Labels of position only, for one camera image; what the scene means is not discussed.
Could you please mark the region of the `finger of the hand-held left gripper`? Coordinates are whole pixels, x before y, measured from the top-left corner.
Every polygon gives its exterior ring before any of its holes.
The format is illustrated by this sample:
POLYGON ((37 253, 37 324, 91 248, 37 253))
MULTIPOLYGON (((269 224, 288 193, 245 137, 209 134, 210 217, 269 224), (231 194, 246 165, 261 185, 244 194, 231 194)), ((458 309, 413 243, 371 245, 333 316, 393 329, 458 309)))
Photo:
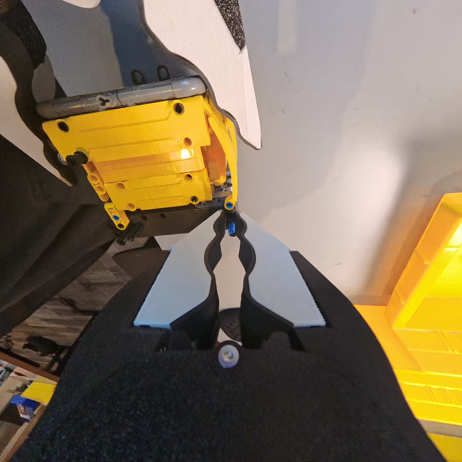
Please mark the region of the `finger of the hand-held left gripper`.
POLYGON ((32 91, 35 67, 22 43, 1 44, 1 135, 66 185, 73 171, 60 165, 42 130, 32 91))
POLYGON ((224 14, 215 1, 141 1, 143 24, 150 35, 198 73, 240 138, 260 149, 261 125, 247 47, 236 43, 224 14))

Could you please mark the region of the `yellow toy block robot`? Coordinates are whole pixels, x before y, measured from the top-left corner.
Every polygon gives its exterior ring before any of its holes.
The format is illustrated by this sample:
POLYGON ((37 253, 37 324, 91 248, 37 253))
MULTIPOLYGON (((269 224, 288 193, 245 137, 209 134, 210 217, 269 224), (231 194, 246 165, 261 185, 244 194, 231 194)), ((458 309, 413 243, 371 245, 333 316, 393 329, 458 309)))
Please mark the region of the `yellow toy block robot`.
POLYGON ((235 125, 200 77, 52 99, 37 112, 62 166, 86 172, 119 244, 235 211, 235 125))

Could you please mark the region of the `grey desk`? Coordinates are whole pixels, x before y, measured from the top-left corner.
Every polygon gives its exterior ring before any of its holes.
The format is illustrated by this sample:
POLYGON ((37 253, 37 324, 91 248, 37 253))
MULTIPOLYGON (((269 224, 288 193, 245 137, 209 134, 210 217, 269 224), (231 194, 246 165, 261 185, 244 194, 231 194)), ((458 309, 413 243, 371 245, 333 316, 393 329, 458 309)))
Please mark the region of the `grey desk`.
MULTIPOLYGON (((358 305, 386 305, 461 192, 461 1, 238 1, 262 147, 238 204, 358 305)), ((67 95, 185 71, 141 1, 24 1, 67 95)))

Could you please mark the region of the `colourful printed box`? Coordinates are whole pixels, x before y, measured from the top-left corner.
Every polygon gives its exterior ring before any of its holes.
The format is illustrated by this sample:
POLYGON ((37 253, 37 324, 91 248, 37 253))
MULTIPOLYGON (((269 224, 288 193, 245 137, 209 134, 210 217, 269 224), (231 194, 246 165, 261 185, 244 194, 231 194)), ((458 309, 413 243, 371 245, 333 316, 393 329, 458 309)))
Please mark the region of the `colourful printed box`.
POLYGON ((55 391, 59 378, 31 361, 0 353, 0 460, 9 461, 55 391))

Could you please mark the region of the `yellow plastic bin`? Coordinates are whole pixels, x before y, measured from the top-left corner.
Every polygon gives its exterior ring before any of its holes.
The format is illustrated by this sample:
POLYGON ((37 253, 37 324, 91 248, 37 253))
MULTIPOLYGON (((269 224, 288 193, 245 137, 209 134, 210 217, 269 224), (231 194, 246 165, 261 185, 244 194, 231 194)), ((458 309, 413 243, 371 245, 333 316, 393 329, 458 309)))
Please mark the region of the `yellow plastic bin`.
POLYGON ((356 305, 417 419, 462 422, 462 194, 445 194, 385 306, 356 305))

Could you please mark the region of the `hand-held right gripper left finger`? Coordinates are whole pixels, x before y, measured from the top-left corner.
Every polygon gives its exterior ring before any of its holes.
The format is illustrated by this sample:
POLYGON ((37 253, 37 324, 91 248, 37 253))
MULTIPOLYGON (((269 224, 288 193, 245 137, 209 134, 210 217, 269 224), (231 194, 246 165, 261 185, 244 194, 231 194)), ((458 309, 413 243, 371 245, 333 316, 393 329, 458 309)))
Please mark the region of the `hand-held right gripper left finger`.
POLYGON ((173 330, 174 323, 216 294, 224 213, 214 213, 170 248, 134 326, 173 330))

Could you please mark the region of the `person's dark pants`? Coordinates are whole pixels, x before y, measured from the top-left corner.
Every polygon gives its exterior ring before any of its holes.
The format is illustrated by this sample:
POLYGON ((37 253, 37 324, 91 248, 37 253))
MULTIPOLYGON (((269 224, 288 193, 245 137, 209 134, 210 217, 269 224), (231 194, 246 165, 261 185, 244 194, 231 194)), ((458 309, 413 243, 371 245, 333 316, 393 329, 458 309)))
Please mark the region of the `person's dark pants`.
POLYGON ((67 186, 1 137, 1 336, 83 274, 115 226, 83 168, 67 186))

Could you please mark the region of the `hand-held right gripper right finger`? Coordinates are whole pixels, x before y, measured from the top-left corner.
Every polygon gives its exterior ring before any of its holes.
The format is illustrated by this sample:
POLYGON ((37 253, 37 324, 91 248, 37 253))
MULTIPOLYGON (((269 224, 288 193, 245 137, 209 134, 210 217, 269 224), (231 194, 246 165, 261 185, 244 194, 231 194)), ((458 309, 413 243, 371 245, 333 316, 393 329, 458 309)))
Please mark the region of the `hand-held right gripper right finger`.
POLYGON ((289 328, 325 327, 292 250, 244 212, 236 213, 236 237, 248 313, 268 314, 289 328))

